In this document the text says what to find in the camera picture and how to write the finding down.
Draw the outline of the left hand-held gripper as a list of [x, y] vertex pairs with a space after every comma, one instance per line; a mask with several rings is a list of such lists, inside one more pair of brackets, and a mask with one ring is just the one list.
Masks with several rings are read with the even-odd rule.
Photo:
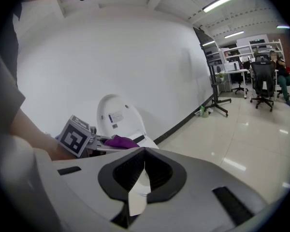
[[97, 129], [72, 115], [59, 135], [59, 145], [77, 158], [102, 156], [114, 151], [105, 142], [110, 138], [97, 136]]

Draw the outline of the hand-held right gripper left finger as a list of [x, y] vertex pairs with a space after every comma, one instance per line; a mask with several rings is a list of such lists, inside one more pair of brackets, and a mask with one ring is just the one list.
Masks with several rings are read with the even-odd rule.
[[144, 232], [141, 213], [145, 196], [134, 190], [145, 168], [144, 149], [134, 148], [109, 155], [54, 161], [56, 170], [77, 167], [61, 177], [89, 208], [113, 225], [131, 232]]

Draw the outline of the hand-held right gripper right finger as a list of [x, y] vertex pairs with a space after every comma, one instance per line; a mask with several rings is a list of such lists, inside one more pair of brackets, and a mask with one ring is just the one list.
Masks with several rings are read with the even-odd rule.
[[214, 163], [161, 149], [155, 151], [181, 164], [187, 180], [170, 200], [148, 204], [133, 222], [133, 232], [224, 232], [235, 228], [213, 193], [219, 187], [231, 191], [252, 215], [268, 205], [254, 189]]

